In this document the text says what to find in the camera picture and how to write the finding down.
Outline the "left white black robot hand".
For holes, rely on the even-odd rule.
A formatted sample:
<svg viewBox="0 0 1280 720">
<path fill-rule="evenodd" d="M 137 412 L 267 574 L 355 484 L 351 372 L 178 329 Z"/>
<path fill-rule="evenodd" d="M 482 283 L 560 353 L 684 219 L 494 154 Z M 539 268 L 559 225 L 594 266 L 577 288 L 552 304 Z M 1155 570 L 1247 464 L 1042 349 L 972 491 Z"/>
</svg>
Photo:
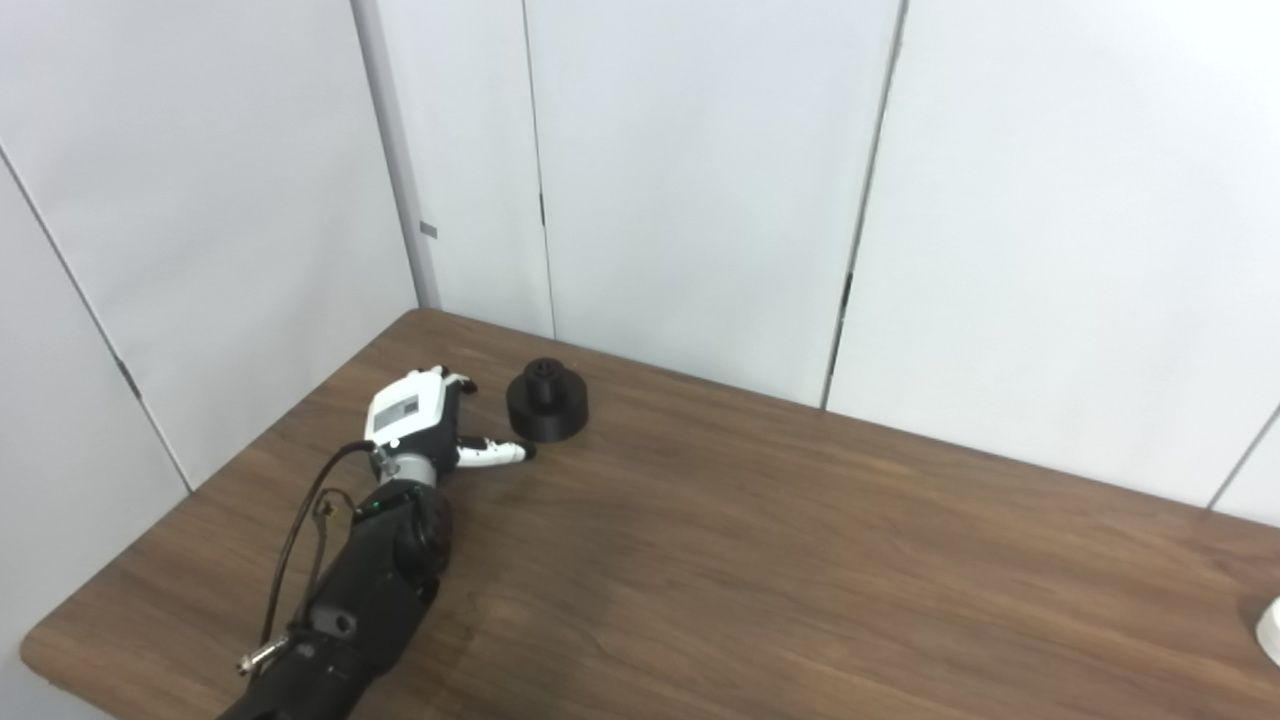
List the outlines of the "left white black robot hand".
<svg viewBox="0 0 1280 720">
<path fill-rule="evenodd" d="M 374 445 L 371 465 L 378 479 L 434 486 L 460 468 L 532 461 L 538 448 L 527 441 L 460 432 L 462 397 L 476 392 L 470 377 L 434 366 L 412 370 L 375 393 L 367 409 L 365 439 Z"/>
</svg>

